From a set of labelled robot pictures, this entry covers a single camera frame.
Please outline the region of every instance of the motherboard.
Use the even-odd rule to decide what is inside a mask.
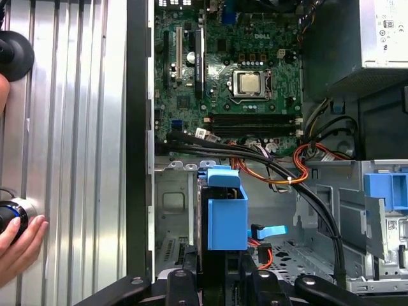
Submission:
[[[156,8],[156,139],[182,131],[292,152],[302,116],[296,36],[295,15]]]

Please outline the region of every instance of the metal side panel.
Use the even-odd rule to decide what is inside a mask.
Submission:
[[[1,306],[70,306],[126,274],[126,0],[14,0],[4,28],[34,47],[2,118],[1,185],[50,221]]]

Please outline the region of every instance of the power supply label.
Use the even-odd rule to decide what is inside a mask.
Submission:
[[[377,61],[408,61],[407,12],[407,0],[375,0]]]

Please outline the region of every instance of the black suction cup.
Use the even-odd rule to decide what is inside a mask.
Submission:
[[[9,82],[20,80],[34,65],[34,50],[27,38],[0,31],[0,74]]]

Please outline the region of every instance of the cpu socket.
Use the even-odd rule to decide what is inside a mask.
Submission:
[[[265,99],[265,74],[263,71],[234,71],[232,75],[234,98]]]

